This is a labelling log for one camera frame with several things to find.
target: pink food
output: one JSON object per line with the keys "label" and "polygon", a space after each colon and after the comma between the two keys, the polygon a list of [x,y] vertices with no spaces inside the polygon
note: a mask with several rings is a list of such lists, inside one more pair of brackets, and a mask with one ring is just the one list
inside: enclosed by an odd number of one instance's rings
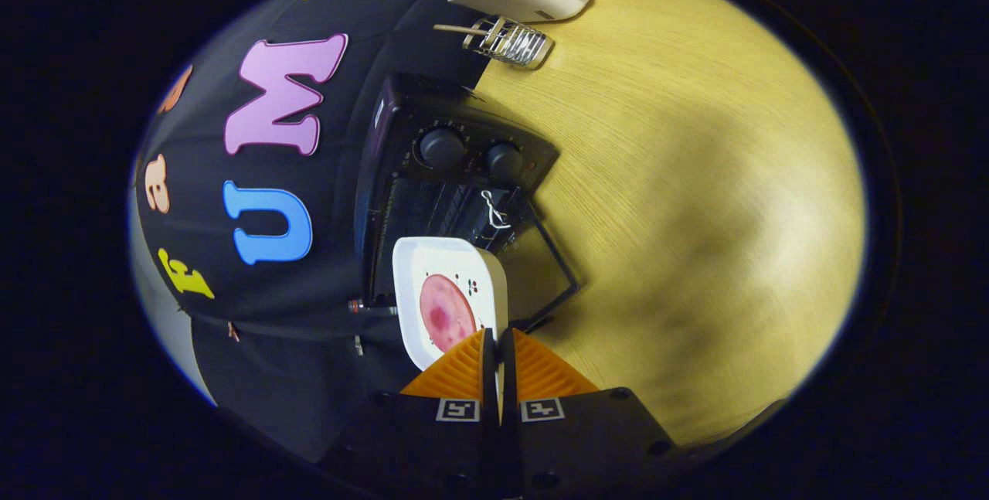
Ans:
{"label": "pink food", "polygon": [[477,331],[474,312],[463,292],[442,274],[432,274],[423,282],[420,313],[430,339],[444,353]]}

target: foam letter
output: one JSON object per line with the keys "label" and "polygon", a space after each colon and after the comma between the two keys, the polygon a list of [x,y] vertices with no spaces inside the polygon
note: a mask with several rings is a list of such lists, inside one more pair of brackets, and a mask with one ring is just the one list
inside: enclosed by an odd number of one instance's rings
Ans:
{"label": "foam letter", "polygon": [[346,35],[280,45],[260,41],[251,46],[240,64],[240,77],[264,94],[226,118],[223,143],[227,154],[236,154],[243,145],[289,145],[306,156],[315,152],[319,141],[317,117],[306,116],[293,124],[277,123],[322,102],[319,92],[290,80],[289,75],[307,75],[315,82],[326,82],[333,77],[346,48]]}
{"label": "foam letter", "polygon": [[144,192],[148,194],[148,206],[151,210],[159,210],[162,214],[168,212],[171,203],[168,200],[168,186],[165,185],[165,156],[148,162],[144,170]]}
{"label": "foam letter", "polygon": [[312,222],[306,205],[299,197],[282,189],[240,189],[233,181],[223,183],[223,206],[230,218],[240,218],[245,210],[274,210],[282,212],[289,222],[283,236],[251,236],[242,229],[233,231],[233,244],[244,263],[254,265],[258,260],[300,260],[312,245]]}
{"label": "foam letter", "polygon": [[182,97],[182,91],[185,90],[185,85],[189,81],[189,75],[192,74],[192,66],[186,67],[185,72],[180,75],[179,80],[175,81],[172,85],[172,89],[165,96],[165,99],[158,106],[158,113],[164,113],[175,107],[179,102],[179,98]]}
{"label": "foam letter", "polygon": [[158,250],[158,258],[161,260],[161,265],[165,267],[165,271],[168,272],[168,277],[171,278],[172,285],[179,293],[185,293],[186,291],[191,291],[193,293],[202,293],[213,299],[212,290],[209,289],[209,285],[206,281],[202,279],[202,274],[199,274],[198,270],[192,271],[191,274],[186,272],[189,268],[180,260],[169,260],[168,253],[165,250]]}

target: white plate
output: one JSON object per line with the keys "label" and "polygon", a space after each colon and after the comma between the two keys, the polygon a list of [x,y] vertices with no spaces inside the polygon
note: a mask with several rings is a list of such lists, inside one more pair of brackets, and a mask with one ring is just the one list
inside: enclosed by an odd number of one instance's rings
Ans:
{"label": "white plate", "polygon": [[402,341],[421,370],[443,356],[420,313],[420,295],[428,276],[442,274],[457,285],[474,313],[475,332],[481,326],[492,328],[498,339],[508,326],[505,271],[494,254],[456,238],[402,238],[392,251],[392,268]]}

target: yellow letter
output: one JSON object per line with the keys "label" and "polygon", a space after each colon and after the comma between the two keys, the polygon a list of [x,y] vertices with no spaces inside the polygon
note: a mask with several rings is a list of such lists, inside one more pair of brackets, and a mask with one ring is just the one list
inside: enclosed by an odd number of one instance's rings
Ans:
{"label": "yellow letter", "polygon": [[209,285],[202,279],[202,274],[199,274],[198,270],[187,274],[188,267],[180,260],[168,260],[168,253],[164,249],[158,250],[158,258],[160,258],[161,265],[165,267],[168,277],[171,278],[172,284],[179,293],[191,291],[202,293],[202,295],[209,297],[209,299],[213,299],[212,290],[209,289]]}

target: blue letter u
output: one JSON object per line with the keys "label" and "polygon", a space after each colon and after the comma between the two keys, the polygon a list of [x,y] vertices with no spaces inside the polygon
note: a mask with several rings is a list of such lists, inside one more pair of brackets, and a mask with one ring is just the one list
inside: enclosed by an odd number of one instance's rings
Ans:
{"label": "blue letter u", "polygon": [[233,181],[223,183],[223,206],[226,215],[240,218],[245,210],[276,210],[289,222],[283,236],[251,236],[242,229],[233,231],[233,244],[244,263],[254,265],[258,260],[279,263],[300,260],[312,245],[312,222],[303,201],[282,189],[240,189]]}

